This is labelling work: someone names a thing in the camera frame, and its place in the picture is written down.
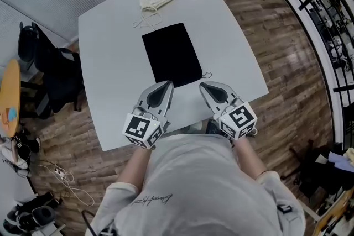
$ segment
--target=white cable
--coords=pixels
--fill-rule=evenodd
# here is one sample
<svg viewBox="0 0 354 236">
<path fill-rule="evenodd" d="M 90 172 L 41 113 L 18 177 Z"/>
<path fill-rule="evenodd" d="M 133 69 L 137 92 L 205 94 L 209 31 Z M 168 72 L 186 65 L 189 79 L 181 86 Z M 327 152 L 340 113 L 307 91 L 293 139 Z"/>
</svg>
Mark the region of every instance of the white cable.
<svg viewBox="0 0 354 236">
<path fill-rule="evenodd" d="M 158 25 L 158 24 L 160 24 L 160 23 L 162 22 L 161 14 L 157 11 L 157 9 L 154 8 L 154 7 L 149 7 L 149 8 L 155 10 L 155 12 L 154 12 L 153 14 L 151 14 L 151 15 L 145 17 L 145 16 L 144 16 L 144 9 L 141 9 L 141 10 L 140 10 L 140 17 L 141 17 L 141 20 L 140 20 L 140 22 L 134 22 L 134 23 L 133 23 L 133 27 L 134 27 L 134 28 L 136 28 L 137 26 L 139 26 L 140 28 L 141 28 L 141 27 L 150 27 L 150 28 L 152 28 L 153 30 L 155 30 L 153 26 Z M 160 21 L 157 22 L 157 23 L 155 23 L 155 24 L 150 24 L 149 21 L 148 21 L 148 18 L 150 18 L 150 17 L 152 17 L 152 16 L 154 16 L 154 15 L 158 15 L 158 16 L 160 17 Z"/>
<path fill-rule="evenodd" d="M 57 166 L 59 169 L 62 169 L 63 172 L 64 172 L 63 180 L 60 180 L 60 179 L 57 177 L 56 173 L 52 172 L 52 171 L 51 171 L 48 167 L 46 167 L 45 165 L 38 165 L 38 166 L 47 168 L 47 169 L 54 175 L 54 177 L 57 178 L 57 179 L 59 180 L 59 182 L 62 183 L 65 187 L 69 188 L 69 189 L 71 190 L 71 192 L 75 195 L 75 197 L 76 197 L 80 202 L 82 202 L 85 206 L 92 207 L 92 206 L 95 204 L 95 200 L 94 200 L 94 199 L 92 198 L 92 196 L 91 196 L 89 193 L 87 193 L 85 190 L 83 190 L 83 189 L 77 189 L 77 188 L 71 188 L 71 187 L 70 187 L 69 183 L 72 183 L 72 182 L 74 181 L 74 176 L 73 176 L 73 174 L 72 174 L 71 172 L 66 172 L 63 168 L 60 168 L 60 167 Z M 66 174 L 71 174 L 71 176 L 72 176 L 72 180 L 71 180 L 71 181 L 68 181 L 68 180 L 67 180 Z M 92 203 L 92 204 L 87 204 L 87 203 L 85 203 L 84 201 L 80 200 L 80 198 L 77 196 L 77 194 L 74 192 L 74 190 L 85 192 L 85 193 L 92 199 L 93 203 Z"/>
</svg>

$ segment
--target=white sneaker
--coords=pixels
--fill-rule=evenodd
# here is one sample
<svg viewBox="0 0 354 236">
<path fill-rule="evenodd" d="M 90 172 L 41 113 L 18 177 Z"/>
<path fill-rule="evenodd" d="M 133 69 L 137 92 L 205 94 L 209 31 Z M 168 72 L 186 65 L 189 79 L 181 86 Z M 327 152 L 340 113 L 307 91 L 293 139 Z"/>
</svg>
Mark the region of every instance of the white sneaker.
<svg viewBox="0 0 354 236">
<path fill-rule="evenodd" d="M 38 147 L 40 148 L 40 139 L 37 137 L 37 138 L 35 138 L 35 140 L 37 141 Z"/>
</svg>

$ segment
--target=wooden floor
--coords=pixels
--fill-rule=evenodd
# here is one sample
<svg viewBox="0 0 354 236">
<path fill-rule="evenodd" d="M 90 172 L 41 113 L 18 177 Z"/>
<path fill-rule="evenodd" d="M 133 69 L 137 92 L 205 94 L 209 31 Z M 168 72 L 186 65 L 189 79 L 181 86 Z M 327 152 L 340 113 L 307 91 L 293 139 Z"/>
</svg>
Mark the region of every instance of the wooden floor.
<svg viewBox="0 0 354 236">
<path fill-rule="evenodd" d="M 315 145 L 332 139 L 330 107 L 315 54 L 285 0 L 225 1 L 245 33 L 269 89 L 267 96 L 251 103 L 258 116 L 256 151 L 269 169 L 289 173 L 299 165 L 290 146 L 303 150 L 309 139 Z M 84 206 L 48 170 L 33 166 L 31 181 L 37 192 L 53 191 L 64 199 L 57 222 L 67 225 L 66 235 L 83 235 L 86 227 L 80 211 L 96 212 L 105 189 L 116 180 L 133 150 L 127 146 L 102 152 L 85 98 L 83 101 L 80 113 L 67 105 L 47 120 L 27 119 L 27 127 L 41 137 L 40 158 L 72 172 L 73 186 L 86 190 L 96 201 L 91 208 Z M 302 197 L 291 180 L 287 185 Z"/>
</svg>

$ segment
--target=metal railing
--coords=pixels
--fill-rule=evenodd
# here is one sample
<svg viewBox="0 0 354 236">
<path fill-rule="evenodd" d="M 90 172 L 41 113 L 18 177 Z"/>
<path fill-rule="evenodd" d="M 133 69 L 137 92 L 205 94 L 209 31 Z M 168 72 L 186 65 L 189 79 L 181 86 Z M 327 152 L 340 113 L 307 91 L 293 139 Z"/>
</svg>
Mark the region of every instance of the metal railing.
<svg viewBox="0 0 354 236">
<path fill-rule="evenodd" d="M 353 145 L 354 128 L 354 39 L 347 24 L 354 22 L 354 16 L 345 0 L 299 0 L 300 10 L 306 10 L 315 24 L 335 74 L 337 87 L 334 92 L 339 94 L 342 107 L 343 131 L 345 134 L 343 148 Z"/>
</svg>

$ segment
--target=black office chair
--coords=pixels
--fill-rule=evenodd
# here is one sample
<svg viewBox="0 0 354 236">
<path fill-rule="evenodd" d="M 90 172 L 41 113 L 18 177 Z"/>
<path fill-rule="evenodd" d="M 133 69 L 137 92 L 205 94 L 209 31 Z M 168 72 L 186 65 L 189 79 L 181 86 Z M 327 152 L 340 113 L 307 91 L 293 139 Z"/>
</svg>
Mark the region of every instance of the black office chair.
<svg viewBox="0 0 354 236">
<path fill-rule="evenodd" d="M 35 67 L 44 73 L 43 86 L 53 112 L 58 112 L 69 102 L 74 103 L 75 111 L 80 111 L 77 97 L 84 84 L 78 53 L 56 48 L 38 25 L 32 23 L 32 26 L 26 27 L 20 24 L 18 55 L 27 62 L 33 55 Z"/>
</svg>

